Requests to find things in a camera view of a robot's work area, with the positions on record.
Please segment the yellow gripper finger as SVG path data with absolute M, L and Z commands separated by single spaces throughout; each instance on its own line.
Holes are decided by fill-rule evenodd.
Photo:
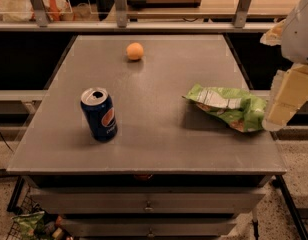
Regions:
M 295 64 L 287 71 L 278 70 L 273 78 L 262 126 L 279 131 L 308 101 L 308 65 Z
M 268 46 L 280 45 L 284 24 L 285 20 L 281 20 L 274 27 L 264 33 L 260 39 L 260 43 Z

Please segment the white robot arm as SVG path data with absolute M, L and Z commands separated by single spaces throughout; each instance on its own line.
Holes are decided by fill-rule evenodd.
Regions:
M 287 16 L 281 32 L 282 56 L 293 62 L 273 78 L 262 126 L 279 131 L 308 101 L 308 0 L 300 0 Z

